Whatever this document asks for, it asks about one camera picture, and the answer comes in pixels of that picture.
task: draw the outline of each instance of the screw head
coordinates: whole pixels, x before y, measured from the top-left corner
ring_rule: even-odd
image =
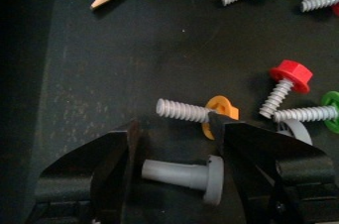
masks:
[[[336,91],[327,92],[322,98],[322,105],[334,106],[336,111],[339,112],[339,92]],[[334,133],[339,133],[339,116],[334,120],[324,121],[324,124]]]
[[[312,77],[312,72],[299,62],[285,59],[277,67],[269,70],[269,76],[276,81],[288,79],[293,83],[295,92],[307,93],[310,91],[307,82]]]
[[[332,11],[336,16],[339,16],[339,3],[332,5]]]

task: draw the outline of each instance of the black robotic claw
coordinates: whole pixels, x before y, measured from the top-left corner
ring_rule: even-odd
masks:
[[[213,112],[209,126],[232,168],[248,223],[339,220],[332,161],[319,149]]]

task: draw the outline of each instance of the hex head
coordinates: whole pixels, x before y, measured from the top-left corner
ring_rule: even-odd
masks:
[[[312,72],[299,62],[284,60],[277,67],[269,70],[269,76],[276,81],[288,79],[293,83],[295,92],[307,93],[310,91],[307,82],[312,77]]]

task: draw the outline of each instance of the black surface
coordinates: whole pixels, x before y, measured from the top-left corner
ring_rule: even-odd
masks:
[[[257,108],[273,87],[267,71],[284,58],[314,78],[310,94],[291,93],[281,108],[318,105],[338,90],[330,9],[300,14],[301,0],[228,8],[220,0],[115,0],[93,13],[92,1],[0,0],[3,223],[25,219],[40,171],[132,117],[148,130],[139,164],[191,164],[216,152],[200,125],[156,116],[157,98],[204,105],[223,94],[244,120],[275,130]],[[339,173],[338,135],[322,122],[305,126]],[[137,176],[133,188],[127,223],[244,223],[228,184],[217,208],[203,206],[200,192]]]

